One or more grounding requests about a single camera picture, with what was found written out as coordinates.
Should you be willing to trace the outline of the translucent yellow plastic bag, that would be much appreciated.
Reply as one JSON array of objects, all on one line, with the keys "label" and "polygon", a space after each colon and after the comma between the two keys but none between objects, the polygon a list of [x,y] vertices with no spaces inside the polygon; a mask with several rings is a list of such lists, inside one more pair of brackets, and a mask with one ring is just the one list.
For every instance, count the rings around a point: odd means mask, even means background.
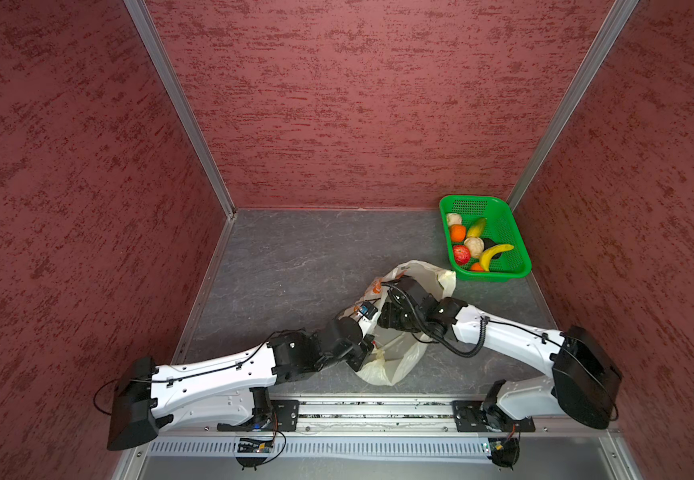
[{"label": "translucent yellow plastic bag", "polygon": [[[364,300],[376,300],[381,313],[387,297],[381,283],[396,280],[402,275],[417,280],[438,301],[452,296],[457,284],[454,271],[424,261],[411,260],[398,265],[384,276],[376,277],[360,299],[344,310],[344,315],[349,317],[353,307]],[[375,336],[375,349],[356,375],[374,386],[394,386],[399,383],[419,363],[428,347],[417,341],[411,333],[384,329],[378,323],[371,334]]]}]

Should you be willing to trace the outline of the yellow banana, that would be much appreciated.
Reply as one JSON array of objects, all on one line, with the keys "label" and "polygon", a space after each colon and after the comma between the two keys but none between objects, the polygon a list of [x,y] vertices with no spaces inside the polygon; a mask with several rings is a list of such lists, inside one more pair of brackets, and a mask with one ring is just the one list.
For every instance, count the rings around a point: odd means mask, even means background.
[{"label": "yellow banana", "polygon": [[498,244],[487,250],[485,250],[479,260],[480,267],[484,272],[491,271],[492,260],[497,256],[506,252],[510,252],[514,249],[512,244]]}]

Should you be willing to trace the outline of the yellow green mango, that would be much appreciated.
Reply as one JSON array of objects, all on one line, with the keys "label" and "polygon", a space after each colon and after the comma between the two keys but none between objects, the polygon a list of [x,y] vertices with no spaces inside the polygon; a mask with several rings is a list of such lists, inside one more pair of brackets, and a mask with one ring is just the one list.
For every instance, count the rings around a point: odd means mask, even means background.
[{"label": "yellow green mango", "polygon": [[483,235],[487,226],[487,219],[485,217],[478,218],[467,230],[467,238],[479,238]]}]

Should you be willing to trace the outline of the green plastic basket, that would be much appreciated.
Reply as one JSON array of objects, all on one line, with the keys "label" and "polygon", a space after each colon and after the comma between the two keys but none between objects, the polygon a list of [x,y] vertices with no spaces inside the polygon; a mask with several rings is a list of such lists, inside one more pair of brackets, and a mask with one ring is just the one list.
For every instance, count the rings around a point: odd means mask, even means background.
[{"label": "green plastic basket", "polygon": [[[445,227],[447,254],[458,280],[507,282],[509,280],[522,279],[531,272],[531,259],[513,217],[512,210],[506,202],[488,196],[448,195],[440,200],[439,210]],[[514,249],[497,255],[492,260],[490,272],[470,270],[473,264],[479,262],[479,259],[472,258],[467,265],[457,265],[453,258],[452,246],[458,244],[452,244],[450,240],[449,226],[446,222],[448,213],[460,214],[463,219],[462,225],[467,230],[478,218],[485,217],[487,226],[480,238],[490,238],[497,242],[497,245],[512,244]]]}]

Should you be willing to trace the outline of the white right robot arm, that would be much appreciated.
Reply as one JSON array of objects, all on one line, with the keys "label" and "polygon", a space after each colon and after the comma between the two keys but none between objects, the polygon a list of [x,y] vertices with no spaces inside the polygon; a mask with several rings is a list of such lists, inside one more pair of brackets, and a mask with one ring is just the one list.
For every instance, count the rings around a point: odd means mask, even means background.
[{"label": "white right robot arm", "polygon": [[461,358],[491,350],[537,371],[531,379],[495,381],[469,416],[475,430],[522,432],[536,417],[560,415],[605,430],[618,419],[623,374],[585,329],[543,329],[453,297],[436,299],[410,276],[381,285],[388,295],[381,327],[410,333]]}]

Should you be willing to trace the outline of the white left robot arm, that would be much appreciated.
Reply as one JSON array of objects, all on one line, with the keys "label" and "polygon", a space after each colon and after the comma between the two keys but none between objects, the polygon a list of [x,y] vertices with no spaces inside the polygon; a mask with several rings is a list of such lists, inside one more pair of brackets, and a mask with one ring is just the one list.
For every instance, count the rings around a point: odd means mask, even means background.
[{"label": "white left robot arm", "polygon": [[306,380],[339,363],[360,370],[374,349],[377,319],[335,318],[308,333],[272,333],[237,354],[183,365],[135,360],[116,381],[107,449],[144,445],[162,428],[186,420],[189,407],[212,397],[248,392],[259,397],[274,385]]}]

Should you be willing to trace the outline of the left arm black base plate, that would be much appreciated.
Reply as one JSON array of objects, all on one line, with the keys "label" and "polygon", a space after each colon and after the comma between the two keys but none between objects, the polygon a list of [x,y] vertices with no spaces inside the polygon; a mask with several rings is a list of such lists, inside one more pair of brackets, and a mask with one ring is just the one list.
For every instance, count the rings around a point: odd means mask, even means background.
[{"label": "left arm black base plate", "polygon": [[246,422],[231,426],[218,423],[218,432],[294,432],[297,429],[300,402],[296,400],[272,400],[252,409]]}]

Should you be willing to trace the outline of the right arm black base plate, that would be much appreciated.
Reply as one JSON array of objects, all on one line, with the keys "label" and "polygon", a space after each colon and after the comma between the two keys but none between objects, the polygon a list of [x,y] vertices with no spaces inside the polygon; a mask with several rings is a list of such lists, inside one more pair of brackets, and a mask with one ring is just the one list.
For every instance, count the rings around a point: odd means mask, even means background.
[{"label": "right arm black base plate", "polygon": [[483,406],[481,401],[452,402],[453,418],[460,433],[533,433],[532,418],[515,420],[496,405]]}]

